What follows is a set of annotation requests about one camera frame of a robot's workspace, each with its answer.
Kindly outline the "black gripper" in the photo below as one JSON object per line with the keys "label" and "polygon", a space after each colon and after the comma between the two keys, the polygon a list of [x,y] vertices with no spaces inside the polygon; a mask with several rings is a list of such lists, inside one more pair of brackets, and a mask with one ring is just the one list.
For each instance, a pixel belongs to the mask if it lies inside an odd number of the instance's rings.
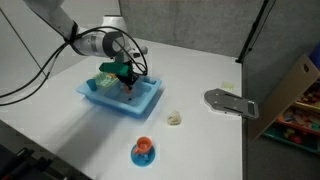
{"label": "black gripper", "polygon": [[134,83],[138,80],[139,76],[133,71],[133,66],[130,61],[125,62],[124,65],[128,67],[127,76],[118,75],[117,78],[123,83],[124,90],[132,91]]}

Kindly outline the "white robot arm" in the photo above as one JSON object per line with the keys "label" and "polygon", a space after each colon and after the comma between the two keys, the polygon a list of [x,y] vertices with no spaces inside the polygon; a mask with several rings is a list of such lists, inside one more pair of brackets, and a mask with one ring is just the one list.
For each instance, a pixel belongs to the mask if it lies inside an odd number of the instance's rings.
{"label": "white robot arm", "polygon": [[138,79],[132,70],[131,47],[126,34],[126,24],[122,16],[105,15],[103,23],[110,31],[102,29],[85,29],[63,10],[64,0],[23,0],[25,4],[53,30],[61,35],[72,49],[82,56],[114,58],[116,63],[128,69],[127,75],[116,77],[129,90]]}

